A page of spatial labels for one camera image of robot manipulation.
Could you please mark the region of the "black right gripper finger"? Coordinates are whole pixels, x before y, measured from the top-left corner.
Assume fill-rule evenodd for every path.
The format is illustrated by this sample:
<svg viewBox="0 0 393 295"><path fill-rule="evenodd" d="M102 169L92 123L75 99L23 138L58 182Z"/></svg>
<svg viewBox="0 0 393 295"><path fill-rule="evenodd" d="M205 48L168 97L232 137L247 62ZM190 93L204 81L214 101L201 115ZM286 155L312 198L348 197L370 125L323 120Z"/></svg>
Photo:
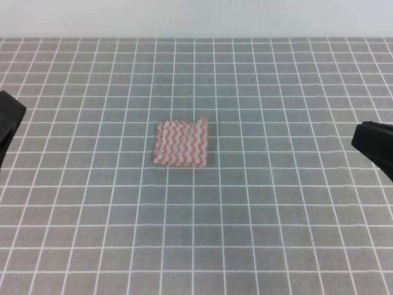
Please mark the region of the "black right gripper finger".
<svg viewBox="0 0 393 295"><path fill-rule="evenodd" d="M392 125L362 122L356 126L351 145L392 180Z"/></svg>

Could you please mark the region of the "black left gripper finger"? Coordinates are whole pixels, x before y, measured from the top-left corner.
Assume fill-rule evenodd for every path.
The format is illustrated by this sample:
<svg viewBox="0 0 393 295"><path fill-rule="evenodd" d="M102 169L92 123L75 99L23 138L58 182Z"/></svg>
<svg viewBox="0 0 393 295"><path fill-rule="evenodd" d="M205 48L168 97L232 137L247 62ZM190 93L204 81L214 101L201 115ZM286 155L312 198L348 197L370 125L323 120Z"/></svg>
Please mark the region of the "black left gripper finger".
<svg viewBox="0 0 393 295"><path fill-rule="evenodd" d="M26 107L6 91L0 92L0 164L3 163L10 143L26 113Z"/></svg>

